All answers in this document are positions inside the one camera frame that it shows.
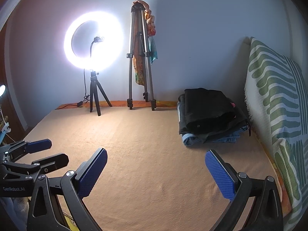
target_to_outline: white cord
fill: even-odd
[[[5,133],[13,142],[15,142],[7,133]]]
[[[1,115],[2,115],[2,119],[3,119],[3,122],[4,124],[6,124],[5,120],[4,120],[4,117],[3,117],[3,114],[2,114],[2,108],[0,107],[0,111],[1,111]]]

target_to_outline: tripod leg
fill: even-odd
[[[93,83],[90,84],[90,112],[93,111]]]
[[[129,53],[126,55],[129,58],[129,84],[128,84],[128,93],[129,98],[127,99],[127,107],[133,109],[133,99],[132,99],[132,67],[133,67],[133,54],[134,54],[134,28],[135,28],[135,14],[136,12],[131,12],[131,26],[129,34]]]
[[[109,101],[109,99],[108,99],[107,95],[105,94],[105,91],[103,90],[103,87],[101,86],[100,82],[99,82],[99,81],[97,81],[97,82],[96,82],[96,84],[97,84],[97,86],[98,86],[98,88],[99,88],[100,92],[101,92],[101,93],[102,93],[102,95],[104,96],[104,98],[105,98],[106,102],[108,103],[109,107],[112,107],[112,105],[111,105],[111,103],[110,103],[110,101]]]
[[[152,82],[151,63],[150,63],[150,50],[149,50],[149,41],[148,41],[148,36],[147,36],[147,22],[144,17],[144,10],[141,10],[141,13],[142,13],[143,36],[144,36],[145,65],[147,69],[147,76],[148,76],[149,83],[150,83],[149,86],[150,86],[150,95],[151,95],[151,108],[152,108],[152,111],[154,111],[156,109],[156,100],[154,99],[154,92],[153,92],[153,82]]]
[[[93,84],[93,95],[94,95],[94,101],[96,106],[97,115],[100,116],[100,101],[98,100],[98,93],[97,93],[97,83],[95,82]]]
[[[144,93],[143,93],[143,99],[148,102],[148,94],[147,94],[147,72],[146,72],[146,67],[145,67],[145,59],[144,59],[144,37],[143,37],[143,28],[142,28],[142,15],[141,15],[141,10],[138,10],[136,12],[136,17],[137,17],[137,27],[138,27],[138,55],[142,56],[142,67],[143,67],[143,79],[144,79]]]
[[[143,62],[143,77],[144,77],[144,93],[143,93],[143,99],[148,102],[148,93],[147,93],[147,69],[145,67],[145,58],[142,60]]]

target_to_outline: colorful fabric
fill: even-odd
[[[251,38],[245,96],[255,129],[275,162],[291,212],[284,230],[308,206],[308,91],[299,65]]]
[[[141,3],[145,7],[144,17],[147,21],[147,35],[150,37],[149,40],[148,40],[149,41],[149,50],[150,50],[150,52],[153,51],[153,55],[151,57],[151,64],[152,64],[153,61],[155,59],[157,59],[156,46],[155,46],[154,39],[152,37],[156,34],[155,25],[154,25],[155,17],[153,15],[151,15],[152,11],[149,9],[149,5],[146,2],[138,0],[138,1],[134,1],[133,3],[136,3],[136,2]],[[137,32],[138,32],[138,22],[137,22],[137,20],[135,20],[133,42],[135,42],[135,37],[140,37],[140,36],[137,36]],[[145,70],[144,70],[144,66],[143,66],[143,57],[139,56],[137,44],[134,48],[133,55],[134,55],[133,56],[133,65],[134,65],[134,69],[135,69],[136,83],[138,85],[144,86],[144,72],[145,72]]]

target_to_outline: green and white fabric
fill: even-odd
[[[251,121],[277,165],[292,207],[290,231],[308,205],[308,92],[299,65],[251,38],[245,96]]]

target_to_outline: ring light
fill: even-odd
[[[104,41],[93,46],[92,58],[81,58],[73,52],[72,38],[78,27],[87,21],[98,23],[96,35],[104,37]],[[77,18],[68,28],[64,38],[64,52],[67,59],[78,68],[96,71],[109,67],[119,56],[122,45],[123,34],[120,23],[113,15],[102,11],[90,12]]]

